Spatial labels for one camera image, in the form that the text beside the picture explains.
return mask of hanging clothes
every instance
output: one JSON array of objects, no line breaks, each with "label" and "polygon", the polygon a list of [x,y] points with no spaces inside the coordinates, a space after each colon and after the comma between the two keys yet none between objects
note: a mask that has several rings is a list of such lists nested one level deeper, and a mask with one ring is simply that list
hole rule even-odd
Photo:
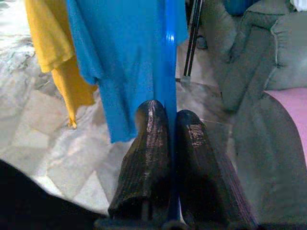
[{"label": "hanging clothes", "polygon": [[25,0],[25,6],[38,63],[42,72],[51,71],[64,98],[69,125],[76,127],[76,112],[94,103],[96,86],[79,74],[65,0]]},{"label": "hanging clothes", "polygon": [[[136,137],[135,112],[146,100],[162,101],[155,79],[161,63],[164,1],[67,0],[81,75],[98,83],[111,143]],[[177,41],[187,38],[184,0],[178,0]]]}]

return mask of black metal rod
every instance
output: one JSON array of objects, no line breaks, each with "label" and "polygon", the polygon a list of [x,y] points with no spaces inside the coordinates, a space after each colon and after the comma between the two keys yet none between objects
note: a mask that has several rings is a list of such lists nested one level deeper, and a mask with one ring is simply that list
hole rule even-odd
[{"label": "black metal rod", "polygon": [[189,62],[188,76],[191,76],[191,72],[192,72],[192,65],[193,65],[194,53],[195,53],[196,42],[197,42],[197,34],[198,34],[198,29],[200,27],[201,8],[202,8],[203,1],[199,0],[199,2],[200,4],[198,5],[199,8],[197,9],[197,21],[196,21],[195,34],[193,37],[192,53],[191,53],[190,62]]},{"label": "black metal rod", "polygon": [[194,6],[194,0],[190,0],[189,7],[186,7],[187,8],[187,24],[188,24],[188,28],[190,27],[193,6]]},{"label": "black metal rod", "polygon": [[193,38],[194,38],[194,34],[195,34],[195,27],[196,27],[196,20],[197,20],[197,8],[199,7],[200,4],[200,0],[195,1],[195,7],[194,7],[194,13],[193,13],[193,21],[192,21],[192,26],[191,26],[191,32],[190,32],[190,38],[189,38],[189,46],[188,46],[188,52],[187,52],[187,58],[186,58],[186,64],[184,67],[184,76],[187,75],[188,72],[188,66],[189,66],[189,62],[190,62],[190,55],[191,55],[191,47],[192,47],[192,43],[193,43]]}]

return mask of blue shirt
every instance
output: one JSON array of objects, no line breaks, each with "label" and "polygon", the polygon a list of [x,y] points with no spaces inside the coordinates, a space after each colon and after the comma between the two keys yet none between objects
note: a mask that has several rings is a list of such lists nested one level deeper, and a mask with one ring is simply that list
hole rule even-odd
[{"label": "blue shirt", "polygon": [[[163,0],[67,0],[81,75],[98,84],[111,143],[136,137],[135,112],[151,99],[162,101],[165,34]],[[177,43],[187,37],[184,0],[177,3]]]}]

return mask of blue object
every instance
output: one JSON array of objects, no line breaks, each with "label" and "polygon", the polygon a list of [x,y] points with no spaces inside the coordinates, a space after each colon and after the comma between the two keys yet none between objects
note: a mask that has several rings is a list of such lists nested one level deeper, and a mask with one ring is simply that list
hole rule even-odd
[{"label": "blue object", "polygon": [[232,16],[240,16],[259,0],[224,0],[226,11]]},{"label": "blue object", "polygon": [[169,129],[169,145],[172,156],[172,189],[170,201],[169,219],[180,219],[179,211],[179,194],[177,192],[177,173],[176,173],[176,152],[175,152],[175,125],[177,116],[177,100],[176,100],[176,41],[181,39],[178,24],[180,15],[177,14],[177,0],[165,0],[165,43],[163,44],[163,64],[164,73],[161,84],[164,86],[163,98],[166,115],[168,118]]},{"label": "blue object", "polygon": [[[98,84],[111,143],[137,136],[134,116],[151,99],[173,95],[164,84],[164,24],[159,0],[66,0],[81,75]],[[175,5],[176,43],[187,38],[185,3]]]}]

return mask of shirt sleeve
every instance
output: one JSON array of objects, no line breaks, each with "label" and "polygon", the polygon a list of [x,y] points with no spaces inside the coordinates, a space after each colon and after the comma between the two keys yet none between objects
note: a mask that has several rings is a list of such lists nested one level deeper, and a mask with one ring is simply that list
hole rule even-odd
[{"label": "shirt sleeve", "polygon": [[67,0],[66,3],[80,73],[89,84],[96,84],[97,79],[103,75],[97,49],[84,22],[77,0]]},{"label": "shirt sleeve", "polygon": [[65,17],[56,12],[65,12],[65,4],[51,3],[47,0],[26,0],[25,8],[35,47],[38,63],[42,72],[49,72],[73,57],[74,51],[70,38],[65,33]]}]

